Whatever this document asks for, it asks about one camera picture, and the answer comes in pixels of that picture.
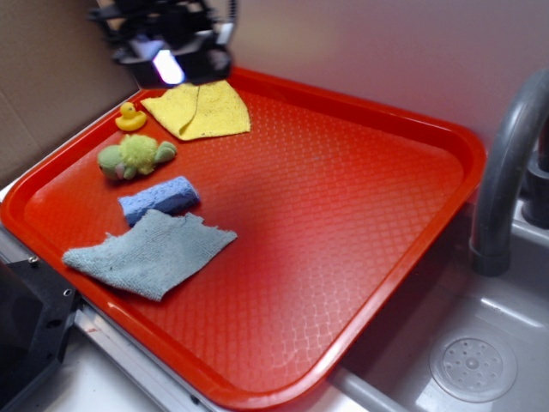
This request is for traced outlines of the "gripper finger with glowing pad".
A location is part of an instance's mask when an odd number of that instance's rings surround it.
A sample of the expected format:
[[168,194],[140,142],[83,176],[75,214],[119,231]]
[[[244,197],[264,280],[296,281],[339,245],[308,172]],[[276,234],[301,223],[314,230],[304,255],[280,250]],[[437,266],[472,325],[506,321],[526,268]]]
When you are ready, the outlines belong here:
[[202,85],[226,80],[232,72],[232,56],[216,42],[212,32],[199,32],[189,42],[173,51],[184,73],[184,82]]
[[185,74],[178,61],[168,50],[159,50],[153,59],[153,67],[160,79],[167,85],[184,83]]

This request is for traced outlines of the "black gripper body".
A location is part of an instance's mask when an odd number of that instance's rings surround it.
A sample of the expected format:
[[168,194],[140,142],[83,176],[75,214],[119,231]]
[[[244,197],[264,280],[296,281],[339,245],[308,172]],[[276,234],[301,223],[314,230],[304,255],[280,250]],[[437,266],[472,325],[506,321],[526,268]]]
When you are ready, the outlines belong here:
[[87,14],[101,27],[114,62],[125,67],[140,88],[178,86],[160,79],[153,59],[159,50],[173,55],[199,32],[212,32],[228,50],[237,17],[237,1],[227,3],[225,18],[206,1],[113,1]]

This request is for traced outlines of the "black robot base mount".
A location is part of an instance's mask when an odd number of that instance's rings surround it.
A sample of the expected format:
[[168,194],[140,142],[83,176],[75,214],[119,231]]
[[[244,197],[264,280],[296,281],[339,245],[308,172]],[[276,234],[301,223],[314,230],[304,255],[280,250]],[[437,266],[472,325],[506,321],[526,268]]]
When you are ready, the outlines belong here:
[[80,295],[32,256],[1,264],[1,410],[12,411],[62,365]]

